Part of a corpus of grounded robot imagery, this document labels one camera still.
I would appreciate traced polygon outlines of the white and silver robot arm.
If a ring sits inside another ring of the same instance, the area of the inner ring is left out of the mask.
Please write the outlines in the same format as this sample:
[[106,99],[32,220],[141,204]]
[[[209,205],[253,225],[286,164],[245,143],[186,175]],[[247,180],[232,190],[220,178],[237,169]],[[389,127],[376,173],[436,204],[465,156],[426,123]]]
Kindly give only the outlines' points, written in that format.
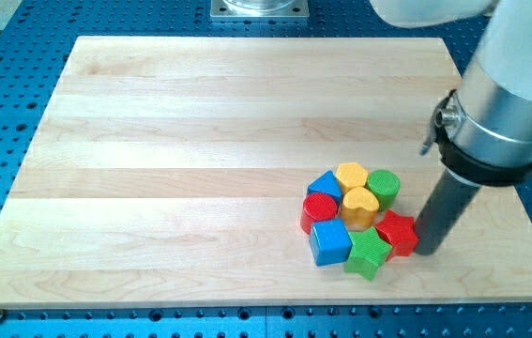
[[488,14],[459,88],[431,118],[420,152],[438,144],[453,175],[506,186],[532,172],[532,1],[372,0],[376,14],[401,28]]

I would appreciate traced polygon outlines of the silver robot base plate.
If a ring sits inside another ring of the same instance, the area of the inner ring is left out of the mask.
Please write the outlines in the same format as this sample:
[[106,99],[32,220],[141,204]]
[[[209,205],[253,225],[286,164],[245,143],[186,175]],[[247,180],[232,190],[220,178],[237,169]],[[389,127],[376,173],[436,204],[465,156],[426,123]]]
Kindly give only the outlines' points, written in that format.
[[307,0],[211,0],[210,17],[236,18],[307,18]]

